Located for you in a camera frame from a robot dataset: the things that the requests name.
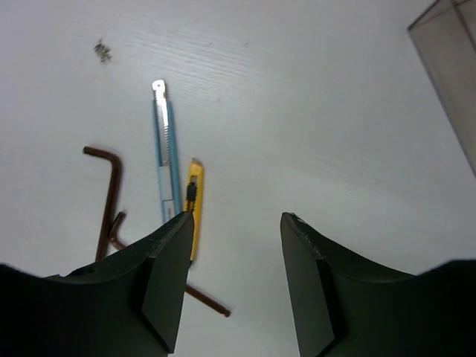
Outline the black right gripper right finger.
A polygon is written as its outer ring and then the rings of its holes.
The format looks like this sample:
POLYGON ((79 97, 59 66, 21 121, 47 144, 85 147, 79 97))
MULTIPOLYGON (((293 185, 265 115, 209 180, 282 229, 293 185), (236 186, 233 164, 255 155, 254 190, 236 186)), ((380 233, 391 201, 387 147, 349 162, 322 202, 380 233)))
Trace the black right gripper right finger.
POLYGON ((300 217, 280 220, 302 356, 473 356, 475 262, 421 274, 388 268, 332 241, 300 217))

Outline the large brown hex key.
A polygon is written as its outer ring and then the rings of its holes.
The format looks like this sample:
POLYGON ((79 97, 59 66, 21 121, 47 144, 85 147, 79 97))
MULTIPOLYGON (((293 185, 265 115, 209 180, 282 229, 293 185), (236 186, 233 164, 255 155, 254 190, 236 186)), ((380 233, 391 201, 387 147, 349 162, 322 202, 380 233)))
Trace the large brown hex key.
POLYGON ((109 188, 106 196, 106 203, 103 211, 103 218, 101 222, 100 235, 98 239, 95 261, 102 260, 106 255, 109 247, 111 231, 113 229, 115 218, 115 208, 120 189, 120 181, 122 177, 122 161, 114 153, 98 149, 90 146, 83 147, 83 153, 101 158, 111 164, 111 175, 109 180, 109 188))

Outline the yellow utility knife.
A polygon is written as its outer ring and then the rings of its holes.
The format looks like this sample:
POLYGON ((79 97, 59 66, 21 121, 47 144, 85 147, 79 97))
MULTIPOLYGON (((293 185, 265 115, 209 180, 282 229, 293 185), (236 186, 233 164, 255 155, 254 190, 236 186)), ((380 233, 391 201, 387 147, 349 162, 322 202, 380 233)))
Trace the yellow utility knife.
POLYGON ((202 220, 202 201, 204 193, 205 168, 201 161, 193 158, 188 167, 184 211, 191 212, 194 219, 193 244, 190 261, 196 259, 199 245, 199 232, 202 220))

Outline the blue utility knife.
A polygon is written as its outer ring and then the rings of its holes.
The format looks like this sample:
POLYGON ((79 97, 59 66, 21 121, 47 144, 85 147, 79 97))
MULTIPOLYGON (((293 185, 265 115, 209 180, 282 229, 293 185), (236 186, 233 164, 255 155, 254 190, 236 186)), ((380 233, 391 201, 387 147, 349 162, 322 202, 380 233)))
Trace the blue utility knife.
POLYGON ((164 80, 152 83, 153 127, 158 189, 163 223, 181 212, 181 182, 172 103, 164 80))

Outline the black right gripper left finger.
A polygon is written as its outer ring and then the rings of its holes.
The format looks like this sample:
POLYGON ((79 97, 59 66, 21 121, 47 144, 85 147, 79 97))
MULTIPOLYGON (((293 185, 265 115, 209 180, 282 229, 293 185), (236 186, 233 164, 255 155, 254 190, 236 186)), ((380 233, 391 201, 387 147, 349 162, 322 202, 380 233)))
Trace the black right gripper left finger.
POLYGON ((178 336, 193 217, 66 276, 1 267, 3 356, 168 356, 178 336))

